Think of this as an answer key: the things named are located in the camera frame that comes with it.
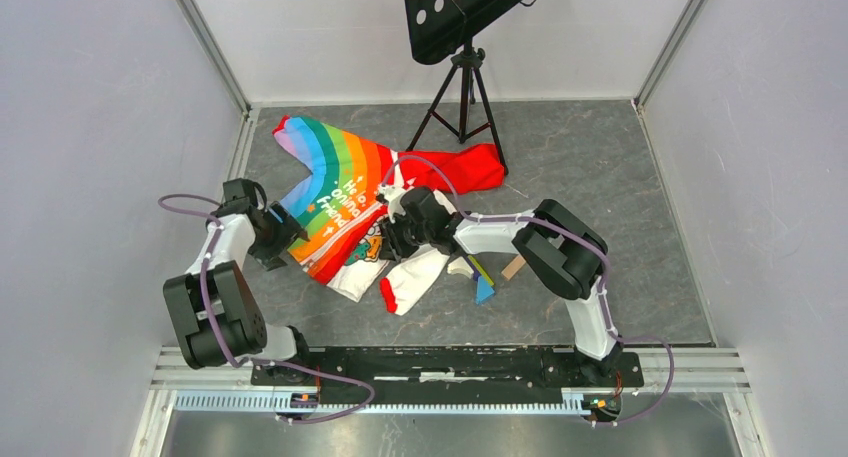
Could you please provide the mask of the rainbow cartoon zip jacket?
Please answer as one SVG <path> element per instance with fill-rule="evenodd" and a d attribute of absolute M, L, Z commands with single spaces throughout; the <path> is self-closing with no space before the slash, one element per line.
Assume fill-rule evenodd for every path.
<path fill-rule="evenodd" d="M 459 152 L 401 151 L 318 120 L 284 116 L 273 131 L 280 147 L 301 162 L 309 177 L 281 200 L 306 230 L 289 252 L 313 280 L 353 301 L 373 284 L 388 312 L 403 315 L 427 292 L 447 264 L 422 248 L 387 275 L 379 257 L 378 222 L 387 208 L 377 199 L 383 181 L 464 194 L 499 187 L 506 175 L 496 148 L 477 144 Z"/>

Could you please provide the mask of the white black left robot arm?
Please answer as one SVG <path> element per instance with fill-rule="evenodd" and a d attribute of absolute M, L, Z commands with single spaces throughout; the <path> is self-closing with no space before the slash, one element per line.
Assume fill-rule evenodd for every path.
<path fill-rule="evenodd" d="M 242 366 L 256 356 L 276 365 L 290 384 L 314 371 L 302 333 L 292 326 L 268 328 L 243 266 L 252 257 L 265 270 L 284 266 L 282 255 L 307 237 L 283 206 L 257 182 L 237 178 L 223 185 L 223 199 L 201 213 L 207 237 L 190 267 L 163 285 L 163 296 L 186 364 L 193 369 Z"/>

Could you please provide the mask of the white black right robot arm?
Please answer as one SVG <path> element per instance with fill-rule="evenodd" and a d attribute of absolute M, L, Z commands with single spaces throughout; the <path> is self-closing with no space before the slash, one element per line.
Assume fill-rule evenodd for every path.
<path fill-rule="evenodd" d="M 377 200 L 387 207 L 381 257 L 401 261 L 425 247 L 444 255 L 519 255 L 546 289 L 565 300 L 580 377 L 602 385 L 617 373 L 618 333 L 601 304 L 608 246 L 563 205 L 545 199 L 515 214 L 463 213 L 439 191 L 394 186 L 380 187 Z"/>

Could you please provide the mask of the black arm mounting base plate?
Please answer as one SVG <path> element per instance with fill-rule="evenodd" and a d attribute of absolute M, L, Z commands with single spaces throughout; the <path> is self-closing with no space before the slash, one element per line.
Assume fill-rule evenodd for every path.
<path fill-rule="evenodd" d="M 564 389 L 610 393 L 644 384 L 639 357 L 614 351 L 596 363 L 570 347 L 313 348 L 300 366 L 318 377 L 275 365 L 255 369 L 261 387 L 314 386 L 322 404 L 358 404 L 372 395 L 388 404 L 553 404 Z"/>

